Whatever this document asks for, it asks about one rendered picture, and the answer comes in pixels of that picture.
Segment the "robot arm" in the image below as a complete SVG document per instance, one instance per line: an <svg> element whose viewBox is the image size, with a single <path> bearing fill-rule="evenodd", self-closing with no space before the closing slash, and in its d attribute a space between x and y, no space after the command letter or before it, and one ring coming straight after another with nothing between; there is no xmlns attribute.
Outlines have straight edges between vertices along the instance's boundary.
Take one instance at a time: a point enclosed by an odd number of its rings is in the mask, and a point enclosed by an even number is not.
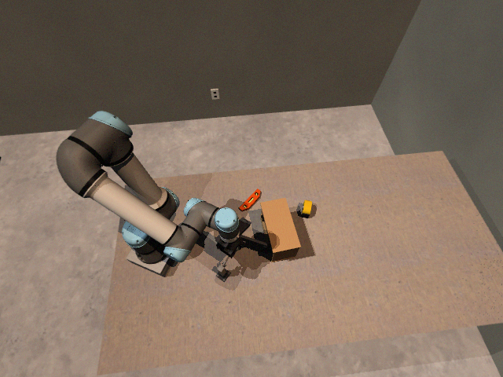
<svg viewBox="0 0 503 377"><path fill-rule="evenodd" d="M179 199L170 189L158 188L132 153L132 134L117 116L96 112L60 144L56 161L71 190L126 221L123 239L135 249L139 260L156 264L167 256L184 262L206 226L218 231L227 243L236 241L250 227L251 222L239 220L235 210L197 198L187 202L186 218L180 227L172 222ZM137 197L110 179L101 169L103 164L111 167Z"/></svg>

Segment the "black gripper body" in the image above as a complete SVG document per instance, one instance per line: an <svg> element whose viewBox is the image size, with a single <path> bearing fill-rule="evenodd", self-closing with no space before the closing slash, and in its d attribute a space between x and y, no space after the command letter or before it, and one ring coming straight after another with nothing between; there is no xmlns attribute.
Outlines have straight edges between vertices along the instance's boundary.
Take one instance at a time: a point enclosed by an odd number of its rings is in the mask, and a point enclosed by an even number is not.
<svg viewBox="0 0 503 377"><path fill-rule="evenodd" d="M224 242L222 239L220 239L219 242L216 244L216 247L220 251L222 251L223 253L227 254L228 256L230 256L232 258L235 255L235 253L237 252L237 246L240 246L241 242L243 242L241 237L239 237L233 243L227 243L227 242ZM223 248L220 244L223 246ZM225 247L226 247L226 249L225 249Z"/></svg>

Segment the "brown wooden cabinet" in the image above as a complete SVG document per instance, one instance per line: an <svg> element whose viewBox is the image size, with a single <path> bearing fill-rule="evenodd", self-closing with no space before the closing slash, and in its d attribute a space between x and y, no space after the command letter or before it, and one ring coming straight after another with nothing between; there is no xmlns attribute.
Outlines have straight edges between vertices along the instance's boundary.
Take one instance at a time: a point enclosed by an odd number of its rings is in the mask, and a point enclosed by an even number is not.
<svg viewBox="0 0 503 377"><path fill-rule="evenodd" d="M269 254L271 262L295 258L301 245L286 198L261 202L260 205L266 243L241 235L244 246Z"/></svg>

